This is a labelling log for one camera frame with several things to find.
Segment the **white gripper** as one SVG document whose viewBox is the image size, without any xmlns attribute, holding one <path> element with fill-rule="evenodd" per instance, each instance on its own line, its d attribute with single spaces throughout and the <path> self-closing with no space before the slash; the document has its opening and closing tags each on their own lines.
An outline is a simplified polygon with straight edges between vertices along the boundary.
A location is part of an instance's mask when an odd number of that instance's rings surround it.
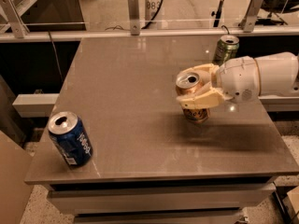
<svg viewBox="0 0 299 224">
<path fill-rule="evenodd" d="M 189 89 L 176 87 L 177 101 L 183 109 L 211 108 L 225 101 L 250 102 L 260 93 L 258 65 L 249 56 L 228 60 L 220 68 L 213 63 L 197 65 L 183 74 L 183 85 Z M 205 86 L 208 83 L 216 88 Z"/>
</svg>

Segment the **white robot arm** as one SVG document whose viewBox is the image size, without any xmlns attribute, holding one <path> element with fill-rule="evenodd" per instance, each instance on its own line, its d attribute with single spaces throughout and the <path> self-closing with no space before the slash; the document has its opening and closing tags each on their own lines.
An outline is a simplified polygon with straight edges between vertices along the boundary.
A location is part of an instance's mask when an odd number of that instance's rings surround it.
<svg viewBox="0 0 299 224">
<path fill-rule="evenodd" d="M 234 58 L 221 66 L 203 64 L 181 71 L 176 80 L 184 92 L 177 101 L 186 109 L 204 109 L 226 101 L 246 103 L 264 95 L 298 94 L 298 58 L 290 52 Z"/>
</svg>

